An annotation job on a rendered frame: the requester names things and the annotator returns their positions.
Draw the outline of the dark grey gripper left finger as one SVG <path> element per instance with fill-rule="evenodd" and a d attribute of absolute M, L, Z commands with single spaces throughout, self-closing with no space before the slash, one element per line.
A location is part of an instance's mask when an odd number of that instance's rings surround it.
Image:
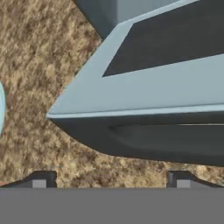
<path fill-rule="evenodd" d="M 56 188 L 56 171 L 34 171 L 25 178 L 11 182 L 6 186 L 8 188 Z"/>

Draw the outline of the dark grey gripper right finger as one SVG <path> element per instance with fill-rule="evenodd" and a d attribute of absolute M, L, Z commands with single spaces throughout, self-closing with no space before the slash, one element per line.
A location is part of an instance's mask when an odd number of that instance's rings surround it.
<path fill-rule="evenodd" d="M 169 171 L 167 173 L 168 188 L 220 188 L 220 185 L 197 178 L 189 171 Z"/>

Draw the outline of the grey toaster oven body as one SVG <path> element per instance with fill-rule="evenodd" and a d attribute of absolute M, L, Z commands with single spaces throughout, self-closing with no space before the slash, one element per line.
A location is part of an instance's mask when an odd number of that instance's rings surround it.
<path fill-rule="evenodd" d="M 102 39 L 119 23 L 179 0 L 73 0 Z"/>

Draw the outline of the pale blue plate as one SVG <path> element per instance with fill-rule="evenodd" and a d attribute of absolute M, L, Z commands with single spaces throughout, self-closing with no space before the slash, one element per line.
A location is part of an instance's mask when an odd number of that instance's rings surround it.
<path fill-rule="evenodd" d="M 4 118 L 5 118 L 5 92 L 2 82 L 0 81 L 0 136 L 3 133 Z"/>

